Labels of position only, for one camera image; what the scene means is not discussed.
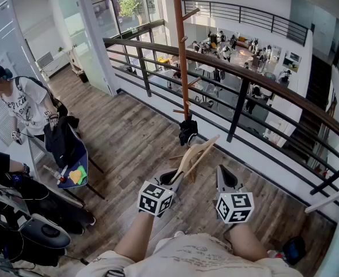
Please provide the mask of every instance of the chair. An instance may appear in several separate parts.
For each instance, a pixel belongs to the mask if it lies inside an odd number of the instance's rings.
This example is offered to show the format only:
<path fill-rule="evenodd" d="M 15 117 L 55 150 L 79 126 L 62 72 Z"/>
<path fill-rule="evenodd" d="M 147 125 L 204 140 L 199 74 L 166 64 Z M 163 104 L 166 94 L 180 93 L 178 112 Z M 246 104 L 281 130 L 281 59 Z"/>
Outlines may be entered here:
<path fill-rule="evenodd" d="M 91 191 L 93 191 L 97 196 L 99 196 L 102 199 L 105 199 L 97 190 L 95 190 L 93 187 L 88 184 L 88 177 L 89 177 L 89 166 L 88 161 L 90 161 L 101 173 L 104 174 L 104 171 L 89 157 L 88 150 L 86 149 L 85 144 L 82 142 L 82 140 L 77 136 L 76 132 L 73 130 L 73 128 L 69 125 L 69 130 L 73 133 L 73 136 L 76 141 L 76 147 L 75 151 L 72 157 L 73 165 L 68 165 L 66 169 L 59 168 L 59 173 L 61 176 L 66 178 L 66 182 L 58 181 L 58 188 L 63 189 L 66 191 L 69 195 L 77 199 L 78 201 L 84 203 L 79 197 L 77 197 L 75 194 L 69 191 L 71 188 L 78 188 L 82 186 L 87 186 Z M 77 170 L 77 168 L 82 165 L 86 171 L 87 176 L 82 180 L 81 185 L 75 184 L 72 179 L 70 179 L 69 173 L 71 171 Z"/>

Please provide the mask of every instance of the staircase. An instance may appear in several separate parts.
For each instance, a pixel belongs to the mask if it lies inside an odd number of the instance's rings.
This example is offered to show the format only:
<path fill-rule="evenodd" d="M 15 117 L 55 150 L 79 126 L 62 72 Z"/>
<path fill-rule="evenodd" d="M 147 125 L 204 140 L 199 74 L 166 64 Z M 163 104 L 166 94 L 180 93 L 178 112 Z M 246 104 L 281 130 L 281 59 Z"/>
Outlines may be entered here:
<path fill-rule="evenodd" d="M 323 110 L 326 110 L 330 92 L 331 69 L 332 67 L 328 63 L 322 61 L 314 55 L 312 56 L 312 65 L 306 99 L 316 104 Z M 303 125 L 315 136 L 318 135 L 319 129 L 321 128 L 321 122 L 319 119 L 315 115 L 305 111 L 302 112 L 299 124 Z M 306 150 L 313 150 L 315 141 L 303 133 L 301 129 L 296 128 L 291 134 L 291 137 L 295 141 L 299 141 L 305 145 Z M 297 149 L 288 141 L 284 144 L 283 148 L 298 160 L 307 162 L 309 159 L 309 156 L 306 153 Z"/>

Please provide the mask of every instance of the graphic t-shirt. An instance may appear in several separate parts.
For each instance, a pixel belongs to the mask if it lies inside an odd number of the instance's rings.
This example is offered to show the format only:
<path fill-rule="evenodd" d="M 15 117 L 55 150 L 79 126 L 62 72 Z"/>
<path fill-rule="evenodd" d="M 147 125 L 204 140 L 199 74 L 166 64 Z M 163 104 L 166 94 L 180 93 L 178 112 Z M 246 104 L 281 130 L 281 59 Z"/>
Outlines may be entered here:
<path fill-rule="evenodd" d="M 10 96 L 2 94 L 2 100 L 8 108 L 9 115 L 17 117 L 32 135 L 44 134 L 44 126 L 48 123 L 44 116 L 46 111 L 42 104 L 47 95 L 46 89 L 26 77 L 20 77 L 22 91 L 12 81 L 13 91 Z"/>
<path fill-rule="evenodd" d="M 247 261 L 208 234 L 185 235 L 157 245 L 154 254 L 135 263 L 107 251 L 76 277 L 302 277 L 281 259 Z"/>

